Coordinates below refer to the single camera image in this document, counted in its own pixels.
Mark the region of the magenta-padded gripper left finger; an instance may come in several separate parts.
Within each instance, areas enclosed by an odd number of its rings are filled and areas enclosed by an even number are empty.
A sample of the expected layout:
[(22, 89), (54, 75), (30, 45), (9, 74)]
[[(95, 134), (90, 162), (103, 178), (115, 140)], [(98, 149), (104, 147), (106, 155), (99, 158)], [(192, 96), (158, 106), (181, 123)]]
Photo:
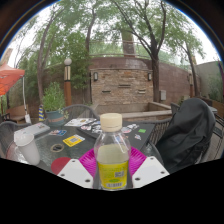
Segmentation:
[(93, 149), (79, 159), (58, 158), (57, 175), (84, 188), (100, 188), (97, 162)]

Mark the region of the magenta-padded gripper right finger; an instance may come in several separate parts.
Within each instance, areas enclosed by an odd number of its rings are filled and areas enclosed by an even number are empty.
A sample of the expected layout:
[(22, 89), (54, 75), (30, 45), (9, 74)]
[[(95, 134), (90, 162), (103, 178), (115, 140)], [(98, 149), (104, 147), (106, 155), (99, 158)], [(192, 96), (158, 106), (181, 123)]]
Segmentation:
[(145, 156), (138, 149), (131, 149), (129, 159), (131, 187), (141, 188), (169, 175), (155, 156)]

